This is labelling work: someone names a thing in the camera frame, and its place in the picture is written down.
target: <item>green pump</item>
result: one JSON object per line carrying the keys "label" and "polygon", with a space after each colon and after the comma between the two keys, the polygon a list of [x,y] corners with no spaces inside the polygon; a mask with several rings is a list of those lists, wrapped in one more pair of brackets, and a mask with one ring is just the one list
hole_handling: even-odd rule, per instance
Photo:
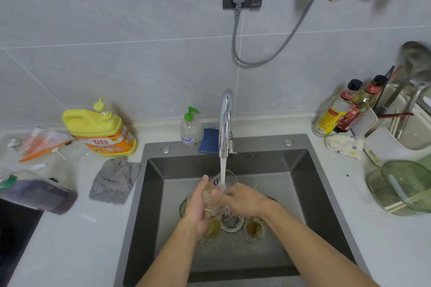
{"label": "green pump", "polygon": [[188,107],[189,112],[184,114],[184,120],[187,122],[191,122],[193,120],[193,113],[199,113],[199,110],[193,108],[191,106]]}

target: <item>faucet spout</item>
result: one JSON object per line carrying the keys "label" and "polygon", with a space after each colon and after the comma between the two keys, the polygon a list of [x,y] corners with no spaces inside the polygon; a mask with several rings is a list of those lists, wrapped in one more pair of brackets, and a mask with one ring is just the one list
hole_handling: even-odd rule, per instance
{"label": "faucet spout", "polygon": [[218,155],[220,158],[227,158],[229,152],[233,153],[233,143],[231,143],[231,108],[232,91],[227,88],[223,92],[220,127],[218,129]]}

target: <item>backsplash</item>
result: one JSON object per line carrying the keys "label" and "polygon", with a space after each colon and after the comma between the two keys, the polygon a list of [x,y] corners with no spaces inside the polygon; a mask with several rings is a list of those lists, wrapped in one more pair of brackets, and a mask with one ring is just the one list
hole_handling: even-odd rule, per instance
{"label": "backsplash", "polygon": [[[241,58],[276,51],[308,0],[244,10]],[[169,121],[192,105],[218,116],[313,111],[352,78],[384,74],[406,41],[431,42],[428,0],[316,0],[274,60],[240,67],[234,11],[222,0],[0,0],[0,126],[61,123],[65,109],[107,108],[135,122]]]}

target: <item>white countertop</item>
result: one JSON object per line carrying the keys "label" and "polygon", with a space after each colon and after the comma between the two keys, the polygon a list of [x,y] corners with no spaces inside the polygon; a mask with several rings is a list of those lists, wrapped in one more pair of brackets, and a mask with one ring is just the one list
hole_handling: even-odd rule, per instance
{"label": "white countertop", "polygon": [[[136,130],[139,144],[129,157],[132,162],[141,160],[145,143],[179,141],[176,123]],[[310,117],[237,120],[232,131],[235,137],[308,134],[373,279],[382,287],[430,284],[431,216],[386,214],[365,184],[365,174],[375,168],[365,153],[358,161],[327,150],[324,140],[311,132]],[[6,140],[2,139],[0,148]],[[113,285],[133,192],[124,205],[91,201],[93,179],[107,158],[89,154],[81,143],[60,151],[68,162],[51,154],[31,163],[48,162],[46,174],[75,186],[78,199],[66,214],[42,215],[8,287]],[[0,166],[13,170],[30,164],[18,164],[14,151],[0,151],[0,156]]]}

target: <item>sink rim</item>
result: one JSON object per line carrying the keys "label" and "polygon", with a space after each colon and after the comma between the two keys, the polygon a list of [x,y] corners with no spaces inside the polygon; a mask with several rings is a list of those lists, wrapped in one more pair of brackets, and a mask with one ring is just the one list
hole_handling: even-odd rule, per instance
{"label": "sink rim", "polygon": [[[288,146],[284,143],[284,139],[289,138],[294,143]],[[320,165],[319,158],[315,153],[315,150],[310,142],[307,134],[292,134],[292,135],[271,135],[271,136],[257,136],[257,137],[237,137],[234,139],[235,151],[237,153],[246,152],[261,152],[261,151],[279,151],[279,150],[300,150],[305,149],[309,152],[312,161],[315,165],[315,169],[320,177],[320,180],[325,189],[326,195],[331,203],[332,209],[337,217],[337,220],[341,226],[343,234],[347,240],[350,251],[358,265],[366,274],[370,275],[370,272],[365,264],[365,261],[359,251],[352,232],[347,224],[344,214],[341,210],[340,205],[332,191],[328,178]],[[169,153],[163,153],[162,147],[169,146]],[[200,153],[198,148],[191,148],[190,146],[184,145],[181,141],[175,142],[157,142],[147,143],[144,146],[141,163],[146,164],[151,158],[164,158],[164,157],[181,157],[181,156],[205,156],[208,154]],[[138,175],[134,191],[132,206],[129,214],[129,219],[126,226],[125,236],[121,247],[121,253],[117,266],[116,277],[114,280],[114,287],[123,287],[123,280],[126,271],[128,254],[132,243],[132,235],[135,227],[137,210],[139,207],[141,192],[143,188],[143,179],[145,176],[146,165],[141,167],[141,171]]]}

